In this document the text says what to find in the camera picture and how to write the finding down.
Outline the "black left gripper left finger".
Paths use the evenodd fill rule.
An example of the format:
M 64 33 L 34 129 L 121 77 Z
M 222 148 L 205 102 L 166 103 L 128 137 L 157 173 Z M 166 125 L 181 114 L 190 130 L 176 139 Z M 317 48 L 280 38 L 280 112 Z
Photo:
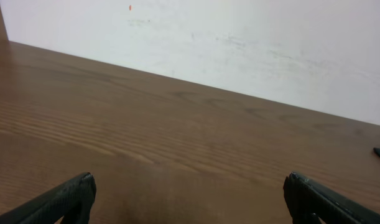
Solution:
M 95 198 L 94 176 L 85 172 L 0 215 L 0 224 L 87 224 Z

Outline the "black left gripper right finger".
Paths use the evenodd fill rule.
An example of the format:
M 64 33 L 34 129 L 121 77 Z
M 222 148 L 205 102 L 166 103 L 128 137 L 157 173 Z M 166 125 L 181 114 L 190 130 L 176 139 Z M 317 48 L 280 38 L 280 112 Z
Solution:
M 302 174 L 291 172 L 283 190 L 293 224 L 380 224 L 380 214 Z

